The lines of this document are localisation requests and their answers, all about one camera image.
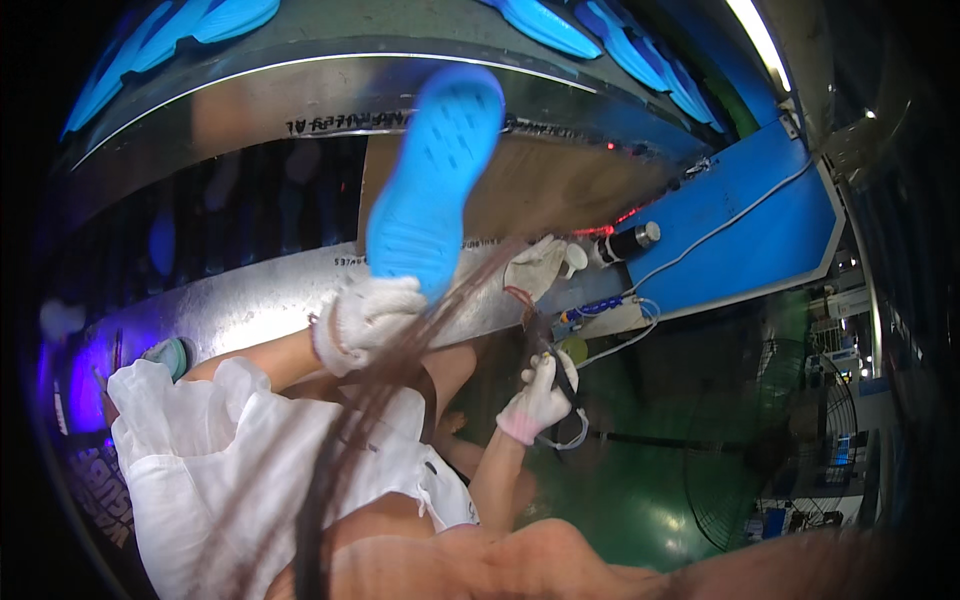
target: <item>glove cuff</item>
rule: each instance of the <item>glove cuff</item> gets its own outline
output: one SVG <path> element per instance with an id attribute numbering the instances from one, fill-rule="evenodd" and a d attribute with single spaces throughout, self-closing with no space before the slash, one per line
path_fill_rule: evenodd
<path id="1" fill-rule="evenodd" d="M 324 307 L 320 316 L 310 315 L 310 337 L 313 340 L 313 352 L 324 367 L 337 377 L 343 377 L 351 371 L 362 369 L 365 361 L 356 352 L 344 354 L 330 337 L 330 317 L 336 300 Z"/>
<path id="2" fill-rule="evenodd" d="M 496 425 L 503 433 L 524 445 L 533 445 L 534 438 L 543 431 L 543 423 L 523 411 L 511 410 L 510 406 L 496 416 Z"/>

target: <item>white cup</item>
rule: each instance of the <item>white cup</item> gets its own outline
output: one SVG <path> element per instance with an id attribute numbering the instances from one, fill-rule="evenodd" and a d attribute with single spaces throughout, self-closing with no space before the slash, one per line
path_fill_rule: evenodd
<path id="1" fill-rule="evenodd" d="M 566 274 L 561 277 L 570 279 L 574 273 L 582 271 L 587 267 L 587 252 L 577 244 L 567 244 L 564 264 L 566 265 Z"/>

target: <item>pink-cuffed glove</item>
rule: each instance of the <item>pink-cuffed glove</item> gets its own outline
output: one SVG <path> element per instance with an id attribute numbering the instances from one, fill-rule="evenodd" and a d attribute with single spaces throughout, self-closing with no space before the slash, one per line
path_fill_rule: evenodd
<path id="1" fill-rule="evenodd" d="M 370 364 L 384 342 L 426 308 L 416 277 L 368 277 L 343 288 L 313 321 L 313 349 L 343 377 Z"/>
<path id="2" fill-rule="evenodd" d="M 557 355 L 564 363 L 566 377 L 576 392 L 580 384 L 577 368 L 565 352 L 557 350 Z M 553 356 L 535 354 L 530 358 L 530 366 L 533 369 L 526 369 L 520 374 L 527 385 L 496 416 L 496 424 L 505 434 L 526 445 L 532 445 L 539 432 L 566 417 L 571 408 L 564 393 L 554 388 L 557 361 Z"/>

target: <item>white shirt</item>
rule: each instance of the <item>white shirt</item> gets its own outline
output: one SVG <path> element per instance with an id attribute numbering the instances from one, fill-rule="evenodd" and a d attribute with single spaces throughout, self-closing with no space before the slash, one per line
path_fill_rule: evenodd
<path id="1" fill-rule="evenodd" d="M 274 394 L 266 373 L 244 358 L 222 362 L 213 381 L 176 385 L 163 365 L 137 360 L 110 378 L 108 392 L 120 412 L 113 441 L 130 489 L 137 546 L 157 595 L 182 598 L 194 586 L 198 597 L 227 595 L 233 569 L 249 563 L 273 533 L 246 594 L 263 598 L 293 559 L 294 519 L 317 449 L 343 407 Z M 420 394 L 397 393 L 327 525 L 388 492 L 418 500 L 438 532 L 477 522 L 463 482 L 419 442 L 423 412 Z M 204 551 L 239 492 L 232 519 L 219 525 L 215 551 Z"/>

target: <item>white cable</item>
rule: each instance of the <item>white cable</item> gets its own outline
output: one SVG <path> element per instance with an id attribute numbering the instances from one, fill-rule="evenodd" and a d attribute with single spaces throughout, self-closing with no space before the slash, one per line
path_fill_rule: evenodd
<path id="1" fill-rule="evenodd" d="M 650 314 L 650 311 L 648 311 L 648 310 L 643 306 L 643 303 L 644 303 L 644 302 L 649 302 L 650 304 L 652 304 L 653 307 L 657 310 L 657 314 L 654 314 L 654 315 Z M 580 369 L 582 369 L 583 367 L 589 365 L 590 363 L 592 363 L 592 362 L 595 361 L 595 360 L 600 360 L 601 358 L 603 358 L 603 357 L 605 357 L 605 356 L 610 356 L 610 355 L 613 354 L 614 352 L 619 352 L 620 350 L 626 348 L 626 347 L 629 346 L 630 344 L 635 344 L 636 342 L 639 342 L 639 341 L 642 340 L 643 338 L 645 338 L 645 337 L 647 337 L 648 335 L 650 335 L 650 332 L 653 331 L 653 330 L 654 330 L 654 327 L 657 326 L 657 323 L 660 322 L 660 306 L 659 306 L 656 302 L 654 302 L 654 301 L 652 301 L 652 300 L 650 300 L 650 299 L 648 299 L 648 298 L 641 298 L 641 299 L 640 299 L 640 312 L 642 312 L 643 314 L 647 315 L 648 317 L 650 317 L 650 318 L 653 320 L 653 322 L 650 323 L 650 325 L 649 325 L 646 329 L 644 329 L 642 333 L 640 333 L 639 335 L 637 335 L 637 336 L 635 336 L 635 337 L 633 337 L 633 338 L 630 338 L 629 340 L 627 340 L 627 341 L 624 342 L 623 344 L 619 344 L 619 345 L 617 345 L 617 346 L 614 346 L 613 348 L 606 349 L 606 350 L 600 352 L 599 354 L 597 354 L 597 355 L 595 355 L 595 356 L 590 356 L 590 358 L 588 358 L 588 359 L 585 360 L 584 362 L 582 362 L 582 363 L 580 363 L 579 365 L 577 365 L 577 369 L 580 370 Z"/>
<path id="2" fill-rule="evenodd" d="M 673 260 L 670 260 L 670 261 L 668 261 L 668 262 L 663 263 L 662 265 L 660 265 L 659 267 L 657 267 L 656 269 L 654 269 L 653 271 L 651 271 L 651 272 L 648 273 L 647 275 L 643 276 L 643 278 L 642 278 L 640 281 L 638 281 L 637 283 L 635 283 L 635 284 L 633 285 L 633 287 L 631 287 L 629 290 L 627 290 L 626 292 L 624 292 L 622 295 L 623 295 L 623 296 L 629 296 L 630 294 L 634 293 L 634 292 L 636 291 L 636 288 L 640 287 L 640 285 L 642 285 L 644 281 L 646 281 L 646 280 L 649 279 L 650 277 L 656 275 L 657 273 L 660 273 L 661 271 L 664 271 L 664 270 L 666 270 L 666 269 L 674 266 L 675 264 L 677 264 L 678 262 L 680 262 L 681 260 L 683 260 L 684 257 L 686 257 L 688 254 L 690 254 L 691 252 L 693 252 L 693 249 L 694 249 L 694 248 L 696 248 L 697 246 L 700 246 L 701 244 L 703 244 L 704 242 L 706 242 L 707 240 L 709 240 L 711 237 L 713 237 L 714 235 L 716 235 L 716 234 L 719 233 L 720 231 L 723 231 L 724 229 L 728 228 L 729 226 L 733 225 L 734 223 L 736 223 L 737 221 L 739 221 L 740 219 L 742 219 L 742 218 L 744 217 L 744 215 L 746 215 L 748 212 L 750 212 L 751 210 L 753 210 L 754 208 L 756 208 L 757 206 L 759 206 L 759 204 L 762 203 L 764 200 L 766 200 L 767 198 L 770 198 L 772 195 L 774 195 L 775 193 L 777 193 L 777 192 L 778 192 L 782 187 L 784 187 L 787 183 L 789 183 L 790 181 L 795 180 L 795 179 L 798 178 L 799 176 L 801 176 L 801 175 L 803 175 L 804 173 L 806 173 L 806 170 L 810 168 L 810 165 L 812 165 L 815 160 L 816 160 L 816 155 L 811 155 L 811 156 L 810 156 L 810 159 L 804 164 L 804 166 L 802 166 L 802 167 L 800 168 L 799 171 L 797 171 L 796 173 L 794 173 L 794 174 L 791 175 L 791 176 L 788 176 L 788 177 L 780 180 L 780 182 L 777 183 L 777 185 L 774 185 L 773 187 L 771 187 L 771 188 L 767 191 L 766 194 L 760 196 L 759 198 L 757 198 L 756 200 L 754 200 L 752 203 L 750 203 L 749 206 L 747 206 L 746 208 L 744 208 L 744 209 L 741 210 L 740 212 L 738 212 L 738 213 L 736 213 L 735 215 L 733 215 L 733 216 L 730 218 L 729 221 L 727 221 L 726 223 L 724 223 L 724 224 L 721 225 L 720 227 L 715 228 L 714 230 L 710 231 L 709 233 L 707 233 L 706 235 L 704 235 L 703 237 L 701 237 L 701 238 L 700 238 L 699 240 L 697 240 L 696 242 L 690 244 L 690 246 L 687 247 L 686 250 L 684 250 L 683 252 L 680 253 L 680 256 L 677 256 L 677 257 L 674 258 Z M 652 304 L 652 305 L 657 309 L 657 315 L 654 316 L 654 317 L 652 317 L 654 321 L 650 324 L 650 326 L 648 326 L 646 329 L 644 329 L 642 333 L 640 333 L 639 335 L 637 335 L 637 336 L 635 336 L 635 337 L 627 340 L 627 341 L 624 342 L 623 344 L 619 344 L 619 345 L 617 345 L 617 346 L 614 346 L 613 348 L 604 350 L 604 351 L 600 352 L 599 354 L 597 354 L 596 356 L 590 356 L 590 358 L 588 358 L 588 359 L 585 360 L 584 362 L 582 362 L 582 363 L 580 363 L 579 365 L 577 365 L 577 369 L 578 369 L 578 370 L 580 370 L 580 369 L 582 369 L 583 367 L 589 365 L 589 364 L 592 363 L 593 361 L 600 360 L 601 358 L 604 358 L 605 356 L 610 356 L 611 354 L 613 354 L 613 353 L 615 353 L 615 352 L 619 352 L 620 350 L 626 348 L 626 347 L 629 346 L 630 344 L 635 344 L 636 342 L 639 342 L 639 341 L 642 340 L 643 338 L 647 337 L 647 336 L 650 334 L 651 331 L 653 331 L 653 329 L 654 329 L 654 327 L 657 325 L 657 323 L 660 322 L 660 307 L 657 305 L 656 302 L 654 302 L 654 301 L 652 301 L 652 300 L 650 300 L 650 299 L 646 299 L 646 298 L 640 299 L 640 311 L 643 312 L 643 313 L 645 313 L 645 314 L 647 314 L 647 315 L 649 315 L 650 313 L 647 312 L 646 310 L 644 310 L 644 308 L 643 308 L 643 303 L 644 303 L 644 302 L 649 302 L 650 304 Z"/>
<path id="3" fill-rule="evenodd" d="M 738 212 L 738 213 L 736 213 L 735 215 L 733 215 L 733 216 L 730 218 L 729 221 L 727 221 L 726 223 L 724 223 L 724 224 L 721 225 L 720 227 L 714 229 L 713 231 L 711 231 L 711 232 L 708 233 L 707 235 L 703 236 L 702 238 L 700 238 L 700 239 L 697 240 L 696 242 L 690 244 L 689 248 L 687 248 L 686 250 L 684 250 L 683 252 L 681 252 L 680 256 L 677 256 L 676 258 L 674 258 L 673 260 L 671 260 L 671 261 L 669 261 L 669 262 L 663 263 L 662 265 L 660 265 L 659 267 L 657 267 L 656 269 L 654 269 L 653 271 L 651 271 L 651 272 L 648 273 L 647 275 L 643 276 L 643 278 L 642 278 L 640 281 L 638 281 L 637 283 L 635 283 L 632 288 L 630 288 L 629 290 L 627 290 L 626 292 L 624 292 L 623 295 L 624 295 L 624 296 L 627 296 L 628 294 L 632 294 L 633 292 L 636 291 L 636 288 L 640 287 L 640 285 L 643 284 L 644 281 L 646 281 L 646 280 L 649 279 L 650 277 L 656 275 L 657 273 L 660 273 L 661 271 L 664 271 L 665 269 L 668 269 L 668 268 L 674 266 L 675 264 L 677 264 L 678 262 L 680 262 L 681 260 L 683 260 L 685 256 L 687 256 L 688 254 L 690 254 L 690 253 L 693 251 L 694 248 L 696 248 L 697 246 L 700 246 L 701 244 L 703 244 L 704 242 L 706 242 L 707 240 L 709 240 L 711 237 L 713 237 L 714 235 L 716 235 L 716 234 L 719 233 L 720 231 L 723 231 L 724 229 L 728 228 L 729 226 L 733 225 L 734 223 L 736 223 L 737 221 L 739 221 L 740 219 L 742 219 L 742 218 L 744 217 L 744 215 L 746 215 L 748 212 L 750 212 L 751 210 L 753 210 L 754 208 L 756 208 L 761 202 L 763 202 L 763 201 L 766 200 L 767 198 L 770 198 L 770 196 L 772 196 L 773 194 L 777 193 L 777 192 L 778 192 L 782 187 L 784 187 L 787 183 L 789 183 L 790 181 L 795 180 L 795 179 L 798 178 L 799 176 L 803 175 L 803 174 L 806 172 L 806 170 L 810 168 L 810 165 L 813 164 L 814 158 L 815 158 L 815 156 L 811 156 L 811 157 L 810 157 L 810 160 L 808 160 L 808 161 L 806 162 L 806 164 L 805 164 L 803 167 L 800 168 L 800 171 L 797 171 L 797 172 L 794 173 L 793 175 L 791 175 L 791 176 L 789 176 L 789 177 L 781 180 L 780 183 L 778 183 L 777 185 L 774 185 L 773 187 L 771 187 L 770 190 L 769 190 L 766 194 L 760 196 L 759 198 L 757 198 L 756 200 L 754 200 L 749 206 L 747 206 L 746 208 L 744 208 L 744 209 L 741 210 L 740 212 Z"/>
<path id="4" fill-rule="evenodd" d="M 551 442 L 550 440 L 547 440 L 545 436 L 537 436 L 537 439 L 540 440 L 542 444 L 546 444 L 551 448 L 555 448 L 557 450 L 572 450 L 573 448 L 577 447 L 578 445 L 584 442 L 584 440 L 587 438 L 587 431 L 590 428 L 590 421 L 587 420 L 587 411 L 585 411 L 583 408 L 578 408 L 577 416 L 580 417 L 580 423 L 581 423 L 580 435 L 578 435 L 576 438 L 574 438 L 567 444 L 558 444 L 556 442 Z"/>

